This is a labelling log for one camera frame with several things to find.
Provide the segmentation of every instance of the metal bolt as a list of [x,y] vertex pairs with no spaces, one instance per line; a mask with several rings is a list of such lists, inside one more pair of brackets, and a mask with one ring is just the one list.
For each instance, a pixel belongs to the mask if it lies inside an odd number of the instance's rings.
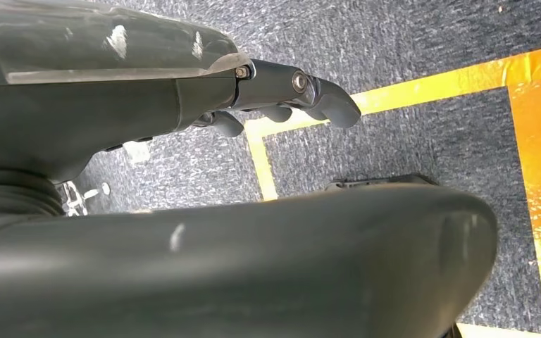
[[250,76],[250,68],[243,65],[242,67],[235,68],[235,77],[238,79],[245,79]]
[[296,92],[298,93],[305,92],[306,87],[308,85],[308,78],[306,77],[306,74],[304,74],[304,72],[300,70],[293,73],[292,84],[293,84],[293,89],[295,89]]

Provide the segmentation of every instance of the gray carpet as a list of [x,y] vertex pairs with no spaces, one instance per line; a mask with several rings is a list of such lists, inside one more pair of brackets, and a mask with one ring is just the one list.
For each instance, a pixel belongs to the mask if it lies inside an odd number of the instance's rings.
[[[252,57],[297,65],[351,93],[541,48],[541,1],[110,1],[228,33]],[[278,194],[335,178],[420,172],[489,201],[501,223],[495,272],[461,322],[541,332],[541,291],[504,89],[267,137]],[[245,137],[187,130],[149,143],[151,159],[97,154],[76,181],[107,182],[91,213],[261,198]]]

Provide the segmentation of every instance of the plastic cover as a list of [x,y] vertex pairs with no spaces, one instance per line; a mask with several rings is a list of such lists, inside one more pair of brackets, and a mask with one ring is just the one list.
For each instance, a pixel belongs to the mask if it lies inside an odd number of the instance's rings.
[[0,0],[10,84],[196,77],[249,64],[223,33],[86,1]]

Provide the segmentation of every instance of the screw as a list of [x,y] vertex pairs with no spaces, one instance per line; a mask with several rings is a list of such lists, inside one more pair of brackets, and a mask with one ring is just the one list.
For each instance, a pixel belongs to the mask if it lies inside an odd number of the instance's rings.
[[245,79],[250,76],[250,68],[245,65],[235,68],[235,77],[238,79]]
[[304,72],[298,70],[293,73],[292,79],[293,89],[298,93],[303,93],[306,91],[306,86],[308,85],[308,78]]

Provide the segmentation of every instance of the black plastic part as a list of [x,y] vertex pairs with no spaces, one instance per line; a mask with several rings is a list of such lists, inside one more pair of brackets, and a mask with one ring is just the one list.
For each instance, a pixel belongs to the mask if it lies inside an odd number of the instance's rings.
[[252,60],[252,66],[253,78],[237,83],[238,96],[232,109],[273,106],[301,96],[292,84],[293,74],[301,71],[299,68],[261,60]]
[[62,215],[61,196],[43,177],[0,170],[0,213]]
[[244,126],[233,115],[226,111],[215,111],[211,126],[226,137],[236,137],[244,131]]
[[326,117],[330,122],[342,128],[355,125],[360,119],[361,112],[354,100],[338,85],[315,77],[316,100],[312,107],[302,107],[312,118],[322,120]]
[[497,245],[484,202],[427,184],[12,223],[0,338],[435,338]]
[[189,127],[205,112],[229,108],[235,100],[236,85],[234,70],[207,77],[177,79],[180,114],[175,131]]
[[386,178],[372,178],[369,180],[335,180],[327,184],[325,190],[340,190],[351,189],[357,187],[365,187],[368,185],[385,184],[385,183],[416,183],[416,184],[432,184],[438,185],[435,181],[431,180],[422,174],[408,174],[400,176],[392,176]]
[[260,108],[259,111],[264,114],[271,121],[281,123],[289,120],[292,115],[291,108],[285,108],[281,106],[268,106]]
[[184,129],[234,95],[235,77],[2,86],[0,168],[71,180],[94,153]]

